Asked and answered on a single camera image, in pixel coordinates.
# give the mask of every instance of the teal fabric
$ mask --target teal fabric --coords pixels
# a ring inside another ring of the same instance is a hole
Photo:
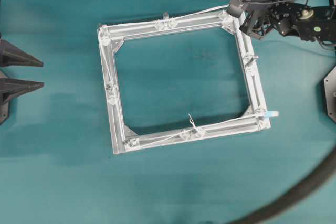
[[[274,199],[335,144],[321,80],[335,55],[273,32],[254,41],[272,128],[115,156],[99,23],[192,13],[229,0],[1,0],[3,39],[45,63],[8,67],[45,87],[0,126],[3,223],[223,223]],[[328,5],[328,0],[310,0]],[[247,106],[233,38],[220,29],[127,42],[117,65],[139,133],[232,118]],[[270,223],[335,223],[335,180]]]

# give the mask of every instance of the aluminum frame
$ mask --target aluminum frame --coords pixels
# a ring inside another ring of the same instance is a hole
[[[254,53],[251,38],[242,33],[239,27],[245,15],[234,18],[225,11],[226,6],[215,7],[195,14],[163,19],[127,23],[118,25],[101,25],[98,28],[98,41],[101,56],[107,108],[115,154],[186,143],[195,140],[221,137],[233,134],[256,132],[271,127],[269,117],[276,113],[267,111],[265,97],[257,68],[257,56]],[[238,55],[249,97],[249,107],[239,118],[196,127],[190,118],[191,127],[146,135],[137,135],[124,124],[115,56],[125,41],[168,34],[183,33],[221,27],[236,38]]]

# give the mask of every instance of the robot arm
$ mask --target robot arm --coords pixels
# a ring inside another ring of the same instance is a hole
[[[234,17],[247,13],[241,31],[255,39],[263,39],[273,29],[282,36],[297,36],[305,41],[318,41],[331,48],[336,42],[336,6],[310,7],[296,0],[230,0],[227,10]]]

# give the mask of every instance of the black cable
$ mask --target black cable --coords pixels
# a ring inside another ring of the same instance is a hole
[[[273,202],[228,224],[256,224],[274,218],[321,187],[336,172],[336,146],[303,180]]]
[[[318,41],[318,43],[320,44],[320,46],[325,49],[325,50],[330,50],[330,51],[336,51],[336,43],[324,43],[322,40],[320,40],[319,38],[315,39]]]
[[[278,0],[278,1],[273,1],[273,2],[255,2],[255,1],[247,1],[247,0],[242,0],[243,3],[248,3],[248,4],[254,4],[254,5],[272,5],[272,4],[278,4],[278,3],[285,3],[285,2],[294,2],[297,0]]]

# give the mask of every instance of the black hose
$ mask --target black hose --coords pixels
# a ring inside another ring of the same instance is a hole
[[[290,188],[273,202],[249,213],[248,215],[231,221],[228,224],[255,224],[285,212],[312,192],[322,186],[336,171],[336,146],[324,160],[303,180]]]

